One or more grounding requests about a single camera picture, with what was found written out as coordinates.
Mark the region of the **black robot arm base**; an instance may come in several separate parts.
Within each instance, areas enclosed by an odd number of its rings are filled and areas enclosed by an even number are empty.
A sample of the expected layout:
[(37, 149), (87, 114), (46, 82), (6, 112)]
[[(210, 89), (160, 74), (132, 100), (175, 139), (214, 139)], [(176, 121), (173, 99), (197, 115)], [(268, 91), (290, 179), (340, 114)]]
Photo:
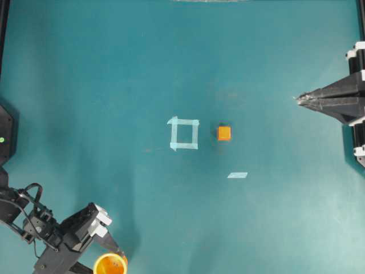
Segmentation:
[(1, 166), (16, 153), (18, 126), (19, 111), (1, 97)]

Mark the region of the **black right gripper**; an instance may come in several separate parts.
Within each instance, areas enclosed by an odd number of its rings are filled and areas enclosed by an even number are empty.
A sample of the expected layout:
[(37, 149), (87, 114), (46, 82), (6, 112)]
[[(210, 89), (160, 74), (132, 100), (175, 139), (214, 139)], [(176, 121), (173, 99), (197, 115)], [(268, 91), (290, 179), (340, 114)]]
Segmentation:
[(299, 106), (348, 124), (352, 131), (354, 157), (364, 167), (364, 41), (356, 42), (347, 52), (346, 59), (349, 76), (301, 94), (296, 100)]

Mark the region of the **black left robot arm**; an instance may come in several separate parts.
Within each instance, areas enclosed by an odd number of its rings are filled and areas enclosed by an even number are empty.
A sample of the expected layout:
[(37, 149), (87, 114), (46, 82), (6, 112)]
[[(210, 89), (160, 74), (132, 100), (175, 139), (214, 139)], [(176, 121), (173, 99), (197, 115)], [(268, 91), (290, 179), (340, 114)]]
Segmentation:
[[(40, 203), (42, 191), (38, 183), (9, 187), (8, 174), (1, 169), (1, 223), (28, 244), (40, 240), (46, 246), (34, 273), (127, 273), (128, 260), (108, 232), (112, 220), (104, 208), (89, 203), (58, 223), (52, 210)], [(89, 268), (78, 260), (93, 242), (108, 252)]]

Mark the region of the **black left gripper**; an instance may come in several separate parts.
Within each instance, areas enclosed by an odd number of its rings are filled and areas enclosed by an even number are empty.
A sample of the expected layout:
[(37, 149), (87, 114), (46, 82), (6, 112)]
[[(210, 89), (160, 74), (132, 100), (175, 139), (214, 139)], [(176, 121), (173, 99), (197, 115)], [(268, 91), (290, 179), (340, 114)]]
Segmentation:
[(78, 262), (88, 246), (97, 242), (110, 253), (124, 256), (124, 251), (108, 232), (112, 223), (107, 211), (95, 203), (65, 219), (48, 239), (57, 250), (47, 247), (34, 265), (34, 273), (93, 274)]

